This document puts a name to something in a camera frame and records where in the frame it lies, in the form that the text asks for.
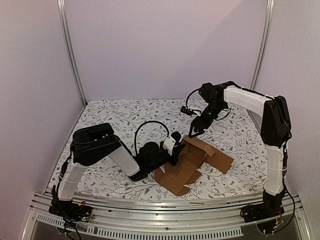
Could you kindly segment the brown cardboard box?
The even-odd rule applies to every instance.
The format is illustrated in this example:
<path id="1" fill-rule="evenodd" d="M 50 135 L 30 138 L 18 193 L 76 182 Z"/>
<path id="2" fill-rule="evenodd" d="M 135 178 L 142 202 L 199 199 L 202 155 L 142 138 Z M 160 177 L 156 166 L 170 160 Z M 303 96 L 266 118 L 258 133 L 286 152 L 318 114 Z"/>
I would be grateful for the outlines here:
<path id="1" fill-rule="evenodd" d="M 198 169 L 207 163 L 226 174 L 231 168 L 233 159 L 212 145 L 196 138 L 186 136 L 182 142 L 184 148 L 178 156 L 175 166 L 165 163 L 154 172 L 154 180 L 175 196 L 183 196 L 190 192 L 187 187 L 202 175 Z"/>

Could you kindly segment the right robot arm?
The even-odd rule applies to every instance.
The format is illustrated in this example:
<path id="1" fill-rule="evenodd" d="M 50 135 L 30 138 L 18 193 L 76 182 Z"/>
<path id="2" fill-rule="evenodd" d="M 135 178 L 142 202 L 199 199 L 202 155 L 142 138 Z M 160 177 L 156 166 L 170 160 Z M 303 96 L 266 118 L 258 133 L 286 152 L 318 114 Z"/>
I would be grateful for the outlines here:
<path id="1" fill-rule="evenodd" d="M 264 191 L 270 196 L 284 189 L 287 171 L 287 143 L 292 138 L 291 120 L 286 99 L 269 96 L 241 87 L 233 81 L 213 85 L 204 83 L 196 92 L 207 106 L 190 124 L 190 138 L 202 135 L 219 113 L 230 104 L 245 108 L 261 117 L 260 136 L 267 151 L 267 180 Z"/>

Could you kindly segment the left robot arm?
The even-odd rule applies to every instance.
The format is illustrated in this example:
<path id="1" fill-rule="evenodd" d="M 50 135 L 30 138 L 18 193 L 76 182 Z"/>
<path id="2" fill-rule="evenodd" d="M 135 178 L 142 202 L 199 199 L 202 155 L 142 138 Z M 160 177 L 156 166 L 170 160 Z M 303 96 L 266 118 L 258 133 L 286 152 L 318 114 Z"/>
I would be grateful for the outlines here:
<path id="1" fill-rule="evenodd" d="M 72 136 L 70 154 L 62 164 L 58 183 L 51 190 L 52 197 L 57 200 L 54 207 L 63 217 L 70 217 L 75 211 L 70 201 L 83 174 L 106 157 L 137 182 L 166 163 L 175 166 L 185 147 L 181 134 L 175 131 L 167 133 L 161 143 L 147 142 L 143 147 L 135 148 L 135 154 L 132 154 L 109 123 L 81 128 Z"/>

